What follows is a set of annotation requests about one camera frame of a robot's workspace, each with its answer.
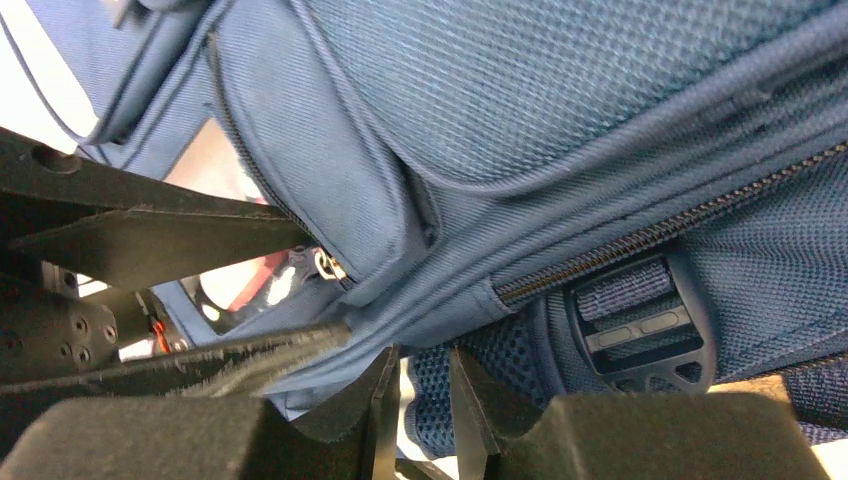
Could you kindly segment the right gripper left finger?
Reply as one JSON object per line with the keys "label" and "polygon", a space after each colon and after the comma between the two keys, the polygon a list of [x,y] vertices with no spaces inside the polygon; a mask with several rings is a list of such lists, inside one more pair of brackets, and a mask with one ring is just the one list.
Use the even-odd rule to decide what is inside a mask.
{"label": "right gripper left finger", "polygon": [[399,356],[381,352],[329,400],[286,420],[267,400],[65,400],[31,423],[5,479],[391,479]]}

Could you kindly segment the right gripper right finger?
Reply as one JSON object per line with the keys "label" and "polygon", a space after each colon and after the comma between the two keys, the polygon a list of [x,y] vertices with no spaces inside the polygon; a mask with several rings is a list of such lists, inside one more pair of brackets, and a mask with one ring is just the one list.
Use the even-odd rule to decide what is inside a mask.
{"label": "right gripper right finger", "polygon": [[450,355],[464,479],[823,479],[786,404],[753,393],[557,396],[546,408]]}

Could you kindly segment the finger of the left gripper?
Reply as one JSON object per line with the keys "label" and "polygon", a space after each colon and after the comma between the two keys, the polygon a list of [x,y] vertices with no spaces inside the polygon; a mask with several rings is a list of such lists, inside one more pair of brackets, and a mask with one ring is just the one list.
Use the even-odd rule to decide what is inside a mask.
{"label": "finger of the left gripper", "polygon": [[51,380],[4,386],[3,401],[89,396],[220,397],[254,394],[345,345],[343,322],[280,331]]}
{"label": "finger of the left gripper", "polygon": [[1,132],[1,246],[139,290],[309,241],[267,205],[218,198]]}

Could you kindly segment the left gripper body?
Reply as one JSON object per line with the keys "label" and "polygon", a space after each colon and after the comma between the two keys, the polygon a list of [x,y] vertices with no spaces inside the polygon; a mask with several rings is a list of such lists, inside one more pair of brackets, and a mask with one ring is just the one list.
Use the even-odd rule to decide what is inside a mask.
{"label": "left gripper body", "polygon": [[110,367],[142,341],[153,355],[187,349],[151,291],[106,287],[82,296],[73,272],[1,249],[3,386]]}

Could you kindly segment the pink eraser stick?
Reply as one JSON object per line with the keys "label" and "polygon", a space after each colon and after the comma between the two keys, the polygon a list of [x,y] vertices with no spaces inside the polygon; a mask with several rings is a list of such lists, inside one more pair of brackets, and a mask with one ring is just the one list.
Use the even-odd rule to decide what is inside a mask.
{"label": "pink eraser stick", "polygon": [[199,275],[200,287],[211,302],[236,312],[251,301],[276,305],[293,290],[297,269],[288,263],[284,250]]}

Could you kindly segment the navy blue student backpack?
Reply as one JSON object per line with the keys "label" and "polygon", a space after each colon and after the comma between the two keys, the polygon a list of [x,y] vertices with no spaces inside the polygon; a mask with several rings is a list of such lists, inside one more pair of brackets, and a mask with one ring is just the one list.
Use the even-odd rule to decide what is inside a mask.
{"label": "navy blue student backpack", "polygon": [[636,383],[704,331],[586,358],[581,336],[711,305],[719,382],[847,350],[843,1],[33,1],[92,102],[93,160],[174,175],[216,120],[331,266],[192,346],[328,320],[342,349],[269,386],[289,417],[384,346],[410,357],[412,439],[454,451],[459,343],[537,404]]}

